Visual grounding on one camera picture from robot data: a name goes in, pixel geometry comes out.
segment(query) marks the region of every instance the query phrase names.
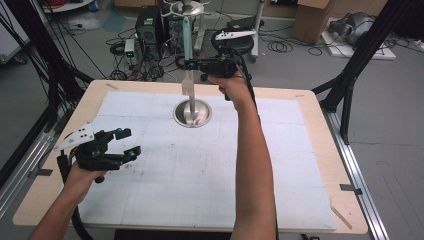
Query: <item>cardboard box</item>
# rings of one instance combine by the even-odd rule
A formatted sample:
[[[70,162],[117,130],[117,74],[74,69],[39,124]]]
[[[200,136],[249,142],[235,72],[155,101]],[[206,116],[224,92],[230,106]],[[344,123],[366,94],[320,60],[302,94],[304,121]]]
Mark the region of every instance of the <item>cardboard box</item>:
[[[332,0],[299,0],[293,37],[306,43],[316,43],[327,24]]]
[[[377,16],[387,0],[332,0],[333,6],[330,12],[330,17],[341,18],[346,13],[364,12],[371,16]],[[295,18],[296,6],[284,6],[272,4],[271,0],[266,0],[263,16]]]
[[[160,6],[159,0],[115,0],[115,7],[134,7],[140,8],[141,6]]]

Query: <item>human hand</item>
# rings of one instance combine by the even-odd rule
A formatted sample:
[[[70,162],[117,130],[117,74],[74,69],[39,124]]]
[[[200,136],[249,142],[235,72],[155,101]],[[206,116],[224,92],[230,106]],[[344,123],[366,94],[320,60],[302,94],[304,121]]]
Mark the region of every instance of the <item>human hand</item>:
[[[219,86],[219,91],[228,95],[237,111],[245,104],[253,104],[246,80],[239,71],[235,72],[231,78],[219,78],[209,75],[208,79]]]
[[[71,204],[81,203],[88,193],[94,179],[104,176],[106,171],[88,171],[81,169],[78,163],[72,165],[66,179],[65,186],[60,193],[61,197],[65,197]]]

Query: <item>wrist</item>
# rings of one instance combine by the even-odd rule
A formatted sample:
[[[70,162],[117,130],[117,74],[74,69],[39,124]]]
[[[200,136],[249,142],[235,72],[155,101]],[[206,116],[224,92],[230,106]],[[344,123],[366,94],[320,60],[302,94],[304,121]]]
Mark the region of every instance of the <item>wrist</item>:
[[[70,208],[75,208],[79,203],[78,199],[76,199],[75,196],[72,196],[71,194],[68,194],[66,191],[63,190],[62,192],[60,192],[56,201],[59,205]]]
[[[237,105],[234,104],[234,108],[238,112],[239,116],[246,114],[255,114],[257,115],[255,104],[252,99],[247,99],[246,101],[240,102]]]

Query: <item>green handle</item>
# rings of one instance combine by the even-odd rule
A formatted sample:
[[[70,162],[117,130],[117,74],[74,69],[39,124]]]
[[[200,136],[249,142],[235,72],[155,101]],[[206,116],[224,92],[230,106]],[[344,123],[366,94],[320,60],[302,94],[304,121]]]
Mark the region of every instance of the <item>green handle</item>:
[[[190,59],[190,50],[191,50],[191,29],[190,29],[190,19],[184,17],[183,19],[183,36],[184,36],[184,59]]]

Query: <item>forearm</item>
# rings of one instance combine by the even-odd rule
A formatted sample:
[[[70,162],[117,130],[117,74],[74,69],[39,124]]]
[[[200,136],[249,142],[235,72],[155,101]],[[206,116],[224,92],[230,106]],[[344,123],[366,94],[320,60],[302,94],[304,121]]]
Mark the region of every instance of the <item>forearm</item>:
[[[63,239],[76,206],[76,203],[60,194],[29,239]]]
[[[238,110],[237,217],[262,214],[275,220],[271,159],[253,103]]]

